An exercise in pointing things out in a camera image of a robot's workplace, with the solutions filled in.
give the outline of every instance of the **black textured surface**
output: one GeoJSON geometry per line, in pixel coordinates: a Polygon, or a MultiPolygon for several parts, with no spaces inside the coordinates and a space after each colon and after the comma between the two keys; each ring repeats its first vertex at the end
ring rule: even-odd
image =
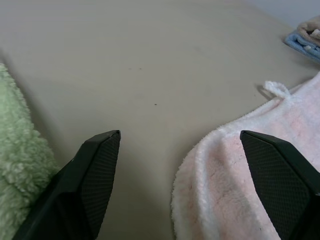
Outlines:
{"type": "Polygon", "coordinates": [[[241,137],[255,190],[282,240],[289,239],[308,207],[308,187],[271,144],[241,137]]]}
{"type": "Polygon", "coordinates": [[[87,222],[97,238],[113,189],[120,135],[100,145],[79,189],[87,222]]]}

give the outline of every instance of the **blue folded cloth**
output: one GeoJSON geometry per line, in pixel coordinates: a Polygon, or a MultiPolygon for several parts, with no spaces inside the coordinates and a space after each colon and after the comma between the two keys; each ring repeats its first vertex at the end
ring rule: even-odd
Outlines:
{"type": "Polygon", "coordinates": [[[304,39],[297,31],[290,33],[284,42],[291,48],[320,63],[320,47],[304,39]]]}

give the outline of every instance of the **beige fabric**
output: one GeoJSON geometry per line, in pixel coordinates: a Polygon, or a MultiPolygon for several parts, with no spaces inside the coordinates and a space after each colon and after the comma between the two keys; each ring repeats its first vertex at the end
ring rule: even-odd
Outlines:
{"type": "Polygon", "coordinates": [[[297,27],[297,31],[302,37],[320,47],[320,39],[310,36],[316,29],[320,29],[320,15],[301,23],[297,27]]]}
{"type": "Polygon", "coordinates": [[[313,33],[310,34],[310,36],[312,38],[315,38],[315,39],[319,39],[320,40],[320,30],[319,29],[316,29],[313,31],[313,33]]]}

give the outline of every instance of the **green fluffy blanket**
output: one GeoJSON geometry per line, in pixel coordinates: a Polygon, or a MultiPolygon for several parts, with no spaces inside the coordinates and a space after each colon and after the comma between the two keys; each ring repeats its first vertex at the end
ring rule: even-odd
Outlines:
{"type": "Polygon", "coordinates": [[[26,101],[0,64],[0,239],[11,240],[58,166],[26,101]]]}

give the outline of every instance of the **wall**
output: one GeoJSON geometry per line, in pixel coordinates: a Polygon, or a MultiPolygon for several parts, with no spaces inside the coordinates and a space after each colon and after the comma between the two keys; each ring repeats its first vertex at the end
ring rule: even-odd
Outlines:
{"type": "Polygon", "coordinates": [[[296,28],[314,16],[320,15],[320,0],[246,0],[257,8],[296,28]]]}

